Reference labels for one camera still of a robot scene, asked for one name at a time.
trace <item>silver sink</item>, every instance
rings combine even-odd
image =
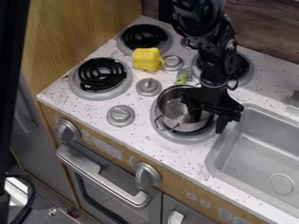
[[[299,122],[247,104],[205,164],[213,176],[299,217]]]

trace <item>metal pot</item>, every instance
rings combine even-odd
[[[194,88],[190,85],[176,85],[166,88],[157,98],[157,115],[155,122],[163,119],[170,131],[193,132],[203,128],[211,117],[211,113],[203,111],[198,121],[194,121],[188,107],[181,102],[182,90]]]

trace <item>yellow toy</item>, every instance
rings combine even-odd
[[[137,48],[132,54],[133,67],[155,72],[160,63],[164,60],[160,58],[160,50],[156,47]]]

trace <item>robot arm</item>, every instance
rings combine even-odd
[[[188,38],[199,54],[201,87],[188,88],[182,102],[189,112],[200,116],[202,110],[218,115],[216,133],[228,122],[238,122],[244,107],[232,99],[227,89],[238,87],[238,54],[235,32],[224,14],[222,0],[173,0],[171,23],[176,32]],[[236,80],[235,87],[228,81]]]

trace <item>countertop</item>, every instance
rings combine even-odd
[[[181,37],[169,24],[144,16],[138,18],[134,24],[159,25],[169,31],[173,37],[172,46],[165,55],[176,54],[184,59],[187,66],[197,53],[197,51],[188,51],[180,45]],[[110,39],[88,58],[113,57],[132,67],[131,58],[119,52],[115,38]],[[242,47],[239,47],[239,51],[252,61],[254,77],[246,86],[238,88],[230,95],[240,103],[252,103],[277,114],[289,116],[285,111],[294,90],[299,89],[299,66]],[[68,86],[67,75],[69,72],[39,93],[37,98],[45,105],[57,109],[92,130],[110,137],[117,143],[267,222],[299,223],[299,219],[296,217],[214,178],[209,173],[205,167],[205,158],[218,136],[204,143],[182,145],[172,143],[155,132],[150,124],[150,106],[156,97],[139,95],[136,92],[136,83],[141,79],[152,77],[159,80],[163,88],[166,88],[173,85],[177,72],[159,70],[156,73],[146,73],[134,68],[132,68],[132,72],[134,80],[129,90],[112,100],[87,101],[77,97]],[[128,127],[120,129],[107,122],[106,113],[113,106],[122,104],[130,106],[136,112],[136,119]]]

